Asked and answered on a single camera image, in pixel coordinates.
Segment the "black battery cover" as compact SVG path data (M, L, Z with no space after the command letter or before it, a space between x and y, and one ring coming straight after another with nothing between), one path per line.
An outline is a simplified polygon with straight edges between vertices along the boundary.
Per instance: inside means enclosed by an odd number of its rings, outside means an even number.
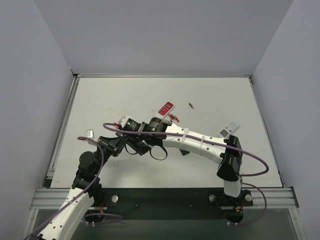
M189 151L187 151L187 150L182 150L182 149L180 149L180 152L181 152L181 154L183 155L183 156L186 156L186 155L188 155L190 152Z

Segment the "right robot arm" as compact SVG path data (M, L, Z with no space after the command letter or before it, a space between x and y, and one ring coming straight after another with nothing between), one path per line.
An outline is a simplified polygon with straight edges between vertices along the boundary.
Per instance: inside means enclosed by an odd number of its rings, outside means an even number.
M242 189L240 169L243 154L230 148L241 148L237 137L210 137L158 117L153 117L149 123L139 123L124 116L118 123L124 131L166 133L142 136L147 145L184 150L218 164L216 175L223 180L224 194L233 198L239 197Z

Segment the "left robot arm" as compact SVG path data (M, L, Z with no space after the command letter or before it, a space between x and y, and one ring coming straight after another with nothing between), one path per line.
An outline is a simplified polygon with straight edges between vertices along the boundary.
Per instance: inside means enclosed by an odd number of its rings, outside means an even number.
M115 217L107 223L116 223L124 219L113 213L88 213L91 206L104 202L102 185L99 175L110 157L117 157L126 145L125 137L99 137L97 141L79 136L80 141L95 145L95 152L86 151L79 157L78 170L72 186L63 204L43 222L38 228L29 233L26 240L70 240L83 219L89 225L103 224L105 216Z

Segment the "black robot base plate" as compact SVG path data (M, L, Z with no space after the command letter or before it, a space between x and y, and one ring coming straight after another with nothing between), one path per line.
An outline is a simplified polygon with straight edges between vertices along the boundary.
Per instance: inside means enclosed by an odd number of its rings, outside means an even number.
M88 222L119 220L222 220L242 221L244 208L253 206L249 190L238 197L218 188L103 188L85 213Z

